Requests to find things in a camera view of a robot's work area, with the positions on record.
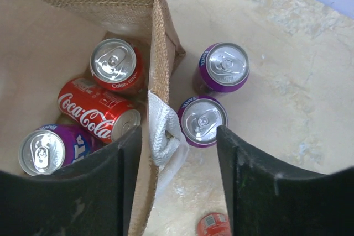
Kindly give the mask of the brown canvas tote bag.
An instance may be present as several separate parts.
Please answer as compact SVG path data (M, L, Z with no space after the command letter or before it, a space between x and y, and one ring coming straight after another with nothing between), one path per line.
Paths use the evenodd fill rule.
M59 117L55 96L87 72L90 50L107 35L150 53L147 113L127 235L145 231L156 195L188 152L169 106L170 75L185 56L166 0L1 0L1 172L27 177L17 160L25 133Z

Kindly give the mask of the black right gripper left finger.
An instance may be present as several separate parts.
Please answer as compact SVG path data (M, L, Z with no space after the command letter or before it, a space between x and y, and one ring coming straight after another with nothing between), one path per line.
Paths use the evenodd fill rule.
M1 234L127 235L141 151L135 126L51 175L1 172Z

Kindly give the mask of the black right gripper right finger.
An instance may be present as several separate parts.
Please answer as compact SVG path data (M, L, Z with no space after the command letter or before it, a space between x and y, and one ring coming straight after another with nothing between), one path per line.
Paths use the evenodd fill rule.
M353 168L324 175L277 159L227 127L217 153L232 235L352 235Z

